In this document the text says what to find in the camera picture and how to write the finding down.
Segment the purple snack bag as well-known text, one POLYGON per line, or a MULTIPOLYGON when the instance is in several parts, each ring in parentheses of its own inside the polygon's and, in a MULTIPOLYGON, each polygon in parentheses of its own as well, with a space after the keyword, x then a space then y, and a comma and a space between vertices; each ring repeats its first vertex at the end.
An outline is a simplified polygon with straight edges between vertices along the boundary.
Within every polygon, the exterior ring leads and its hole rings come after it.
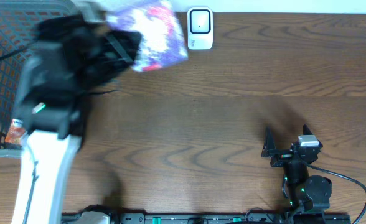
POLYGON ((130 1, 121 9, 108 11, 106 21, 114 30, 141 34, 139 54, 131 67, 137 72, 170 67, 189 58, 185 36, 170 1, 130 1))

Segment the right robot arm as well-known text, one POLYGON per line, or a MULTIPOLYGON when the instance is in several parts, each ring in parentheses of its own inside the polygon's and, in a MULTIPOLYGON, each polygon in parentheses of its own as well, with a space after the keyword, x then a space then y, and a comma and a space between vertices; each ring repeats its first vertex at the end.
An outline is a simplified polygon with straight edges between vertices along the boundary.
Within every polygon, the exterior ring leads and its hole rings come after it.
POLYGON ((262 157, 271 167, 282 167, 282 192, 291 207, 275 218, 279 223, 325 223, 324 211, 330 207, 332 182, 320 175, 309 175, 308 165, 318 159, 322 143, 304 125, 302 135, 289 149, 278 149, 270 128, 266 128, 262 157))

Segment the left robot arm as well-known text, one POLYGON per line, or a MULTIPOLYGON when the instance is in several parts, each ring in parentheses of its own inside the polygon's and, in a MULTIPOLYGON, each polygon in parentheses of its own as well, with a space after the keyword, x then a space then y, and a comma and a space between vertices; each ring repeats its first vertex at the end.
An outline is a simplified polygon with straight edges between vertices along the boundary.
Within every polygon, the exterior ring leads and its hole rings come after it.
POLYGON ((139 32, 100 32, 81 15, 38 24, 13 111, 25 131, 13 223, 61 222, 90 98, 134 63, 141 39, 139 32))

